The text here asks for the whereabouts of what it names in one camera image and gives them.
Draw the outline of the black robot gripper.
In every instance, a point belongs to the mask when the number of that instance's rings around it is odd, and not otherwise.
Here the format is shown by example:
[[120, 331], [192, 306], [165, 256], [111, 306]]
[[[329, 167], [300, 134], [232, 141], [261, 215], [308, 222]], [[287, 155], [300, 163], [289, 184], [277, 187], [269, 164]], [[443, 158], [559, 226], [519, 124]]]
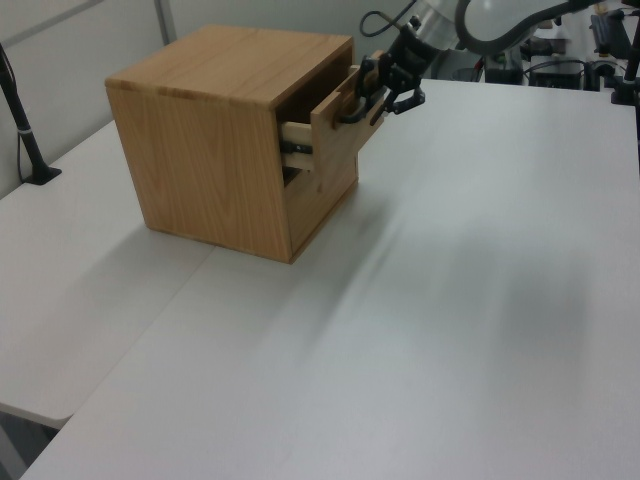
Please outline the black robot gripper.
[[[355, 97], [372, 108], [387, 90], [384, 110], [400, 115], [423, 105], [426, 95], [422, 77], [434, 62], [434, 48], [418, 38], [413, 29], [401, 29], [388, 52], [365, 55], [360, 63]], [[389, 87], [388, 79], [393, 82]]]

